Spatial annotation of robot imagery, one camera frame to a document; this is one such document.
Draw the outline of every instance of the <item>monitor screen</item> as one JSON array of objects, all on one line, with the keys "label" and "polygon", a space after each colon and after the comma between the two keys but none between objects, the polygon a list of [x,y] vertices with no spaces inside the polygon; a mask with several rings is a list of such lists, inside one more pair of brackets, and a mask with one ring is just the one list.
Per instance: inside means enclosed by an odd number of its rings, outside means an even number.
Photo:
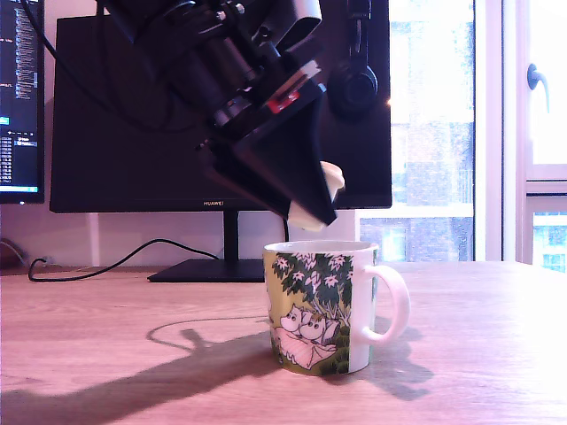
[{"label": "monitor screen", "polygon": [[0,0],[0,137],[0,203],[43,202],[43,49],[16,0]]},{"label": "monitor screen", "polygon": [[[339,3],[321,2],[323,21],[315,30],[326,47],[317,59],[322,72],[316,78],[322,83],[337,62],[348,58],[346,13]],[[373,17],[369,62],[380,85],[376,107],[364,120],[350,123],[338,120],[326,100],[322,106],[322,159],[340,166],[346,178],[338,208],[392,204],[387,2],[376,2]],[[168,115],[169,128],[196,122],[191,111],[151,81],[112,17],[105,17],[102,40],[96,17],[59,19],[57,49],[84,84],[143,123],[156,127]],[[85,97],[59,66],[53,126],[50,208],[56,213],[263,209],[204,175],[196,154],[205,140],[202,127],[180,134],[131,127]]]}]

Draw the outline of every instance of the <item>headphones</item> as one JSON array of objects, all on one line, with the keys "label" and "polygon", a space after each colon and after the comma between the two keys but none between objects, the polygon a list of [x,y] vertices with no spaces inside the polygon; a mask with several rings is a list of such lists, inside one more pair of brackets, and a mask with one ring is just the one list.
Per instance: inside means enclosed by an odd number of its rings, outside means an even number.
[{"label": "headphones", "polygon": [[329,106],[340,118],[362,118],[374,105],[378,79],[369,66],[371,0],[348,0],[350,57],[333,68],[328,81]]}]

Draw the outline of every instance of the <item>window handle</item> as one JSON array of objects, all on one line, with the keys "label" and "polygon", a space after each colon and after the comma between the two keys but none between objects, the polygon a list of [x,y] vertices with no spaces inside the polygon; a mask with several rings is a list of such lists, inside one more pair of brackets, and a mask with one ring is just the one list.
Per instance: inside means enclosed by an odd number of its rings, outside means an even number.
[{"label": "window handle", "polygon": [[537,67],[534,64],[530,64],[528,66],[528,86],[530,89],[535,90],[538,82],[541,81],[543,84],[543,89],[546,90],[546,99],[548,101],[548,113],[549,113],[549,86],[548,86],[548,79],[543,73],[537,71]]}]

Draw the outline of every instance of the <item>mug rim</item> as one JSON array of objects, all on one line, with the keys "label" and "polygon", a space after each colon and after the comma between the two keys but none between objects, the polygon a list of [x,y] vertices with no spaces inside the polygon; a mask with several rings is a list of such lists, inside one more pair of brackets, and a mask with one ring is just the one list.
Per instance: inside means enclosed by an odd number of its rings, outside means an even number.
[{"label": "mug rim", "polygon": [[341,240],[278,242],[264,246],[264,252],[281,252],[286,254],[347,254],[377,249],[378,245],[376,243]]}]

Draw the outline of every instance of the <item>monitor base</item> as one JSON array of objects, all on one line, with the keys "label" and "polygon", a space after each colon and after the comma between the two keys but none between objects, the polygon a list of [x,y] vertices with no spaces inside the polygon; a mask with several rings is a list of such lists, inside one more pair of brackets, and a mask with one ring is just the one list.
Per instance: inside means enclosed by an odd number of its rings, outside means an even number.
[{"label": "monitor base", "polygon": [[188,259],[148,277],[150,282],[264,282],[261,259]]}]

